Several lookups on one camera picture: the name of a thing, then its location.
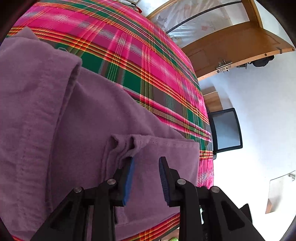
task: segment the wooden door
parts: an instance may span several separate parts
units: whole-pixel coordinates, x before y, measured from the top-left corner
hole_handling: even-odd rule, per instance
[[[292,45],[254,22],[216,31],[182,50],[189,57],[198,80],[253,60],[295,51]]]

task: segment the bed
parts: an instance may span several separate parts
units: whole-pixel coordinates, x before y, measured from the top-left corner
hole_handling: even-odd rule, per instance
[[[138,12],[113,0],[42,0],[12,27],[76,54],[83,67],[116,82],[135,101],[187,139],[200,143],[198,186],[213,185],[213,153],[204,99],[188,57]],[[98,41],[104,36],[104,42]],[[156,240],[179,215],[126,240]]]

